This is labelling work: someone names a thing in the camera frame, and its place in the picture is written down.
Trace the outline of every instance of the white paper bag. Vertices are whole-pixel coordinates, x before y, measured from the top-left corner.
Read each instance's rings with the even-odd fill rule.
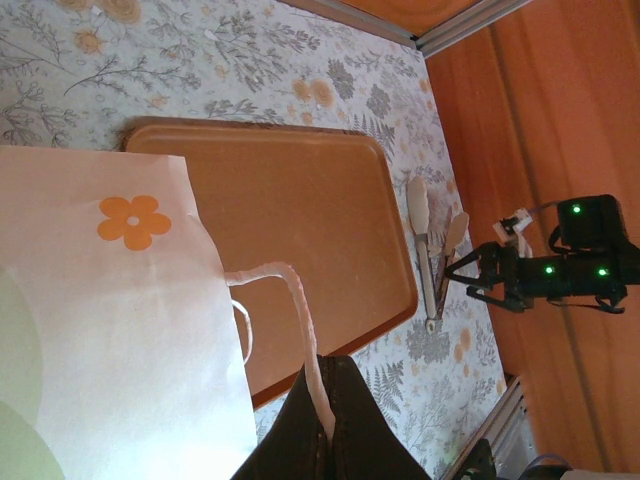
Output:
[[[184,159],[1,148],[0,478],[229,478],[255,445]]]

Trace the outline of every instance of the orange flower print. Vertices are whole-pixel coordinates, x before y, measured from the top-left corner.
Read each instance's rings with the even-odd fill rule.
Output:
[[[74,43],[76,44],[76,47],[84,53],[92,54],[102,53],[102,44],[104,43],[104,40],[100,40],[92,30],[80,30],[79,32],[76,32]]]
[[[113,241],[124,237],[129,250],[141,251],[151,246],[151,235],[162,235],[171,228],[169,217],[156,213],[158,201],[149,195],[134,197],[128,202],[122,197],[109,197],[100,202],[100,211],[108,219],[98,225],[98,235]]]

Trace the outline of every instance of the brown tray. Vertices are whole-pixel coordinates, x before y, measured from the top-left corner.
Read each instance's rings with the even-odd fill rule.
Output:
[[[173,122],[137,128],[126,151],[186,158],[200,219],[226,271],[276,260],[295,268],[319,353],[353,352],[415,312],[402,223],[373,139]],[[279,279],[233,287],[231,295],[251,315],[246,369],[259,406],[286,391],[303,363],[296,310]]]

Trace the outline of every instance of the bag handle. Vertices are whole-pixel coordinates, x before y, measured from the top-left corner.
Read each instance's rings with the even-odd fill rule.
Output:
[[[289,287],[289,291],[293,296],[293,301],[298,312],[298,320],[300,321],[300,330],[302,332],[302,346],[304,348],[305,355],[304,373],[307,381],[307,389],[309,390],[309,396],[311,397],[313,406],[316,409],[318,419],[327,434],[329,445],[331,445],[333,432],[335,431],[336,417],[331,411],[329,397],[327,396],[324,384],[322,383],[322,375],[320,374],[320,365],[318,364],[317,357],[318,345],[316,341],[316,334],[313,328],[313,320],[311,319],[309,305],[307,304],[307,297],[304,294],[304,287],[302,286],[300,277],[298,277],[298,274],[290,265],[284,262],[266,263],[251,270],[225,274],[225,280],[227,285],[230,287],[235,285],[245,285],[267,277],[282,278],[287,283],[287,287]],[[244,310],[243,314],[246,312],[244,307],[242,309],[238,309],[241,312]],[[247,323],[247,331],[251,332],[248,313],[245,315],[245,322]],[[253,339],[252,333],[249,333],[249,338],[251,340]],[[246,358],[248,358],[251,353],[252,343],[253,342],[250,341],[249,351],[247,352]]]

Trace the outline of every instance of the wooden cabinet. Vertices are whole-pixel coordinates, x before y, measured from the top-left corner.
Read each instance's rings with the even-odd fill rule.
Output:
[[[598,193],[618,198],[640,244],[639,12],[637,0],[535,0],[429,59],[476,244],[518,207]],[[538,254],[555,222],[527,231]],[[619,316],[492,309],[541,452],[640,471],[640,289],[623,304]]]

